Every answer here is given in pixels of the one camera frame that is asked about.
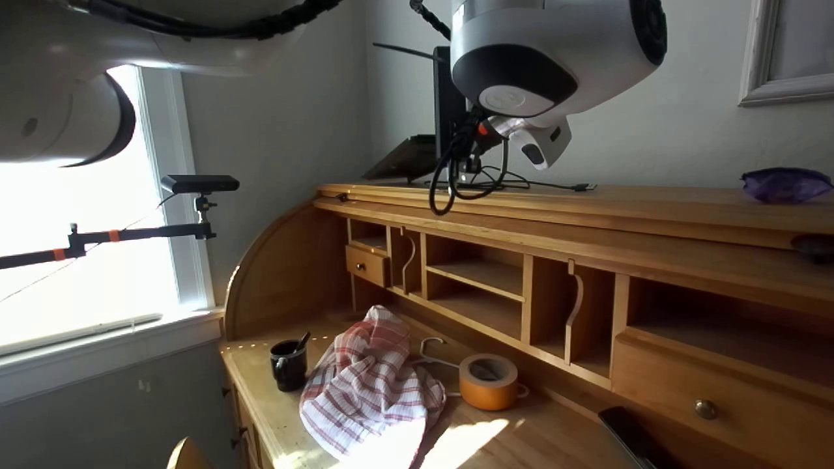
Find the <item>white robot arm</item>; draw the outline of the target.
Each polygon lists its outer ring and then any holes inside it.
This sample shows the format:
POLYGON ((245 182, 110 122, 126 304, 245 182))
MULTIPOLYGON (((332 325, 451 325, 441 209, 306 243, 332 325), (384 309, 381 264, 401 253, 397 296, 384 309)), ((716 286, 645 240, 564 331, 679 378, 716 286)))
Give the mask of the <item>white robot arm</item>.
MULTIPOLYGON (((120 64, 242 75, 342 0, 0 0, 0 158, 86 166, 136 136, 120 64)), ((555 133, 654 72, 663 0, 451 0, 451 80, 497 136, 555 133)))

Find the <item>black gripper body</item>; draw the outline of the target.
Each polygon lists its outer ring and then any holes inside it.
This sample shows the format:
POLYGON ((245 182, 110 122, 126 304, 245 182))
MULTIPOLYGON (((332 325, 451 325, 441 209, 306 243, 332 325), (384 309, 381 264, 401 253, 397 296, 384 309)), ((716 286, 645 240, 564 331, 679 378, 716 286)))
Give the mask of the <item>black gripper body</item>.
POLYGON ((466 175, 483 168, 479 157, 500 144, 486 119, 469 119, 469 103, 451 80, 451 50, 432 50, 436 158, 458 161, 466 175))

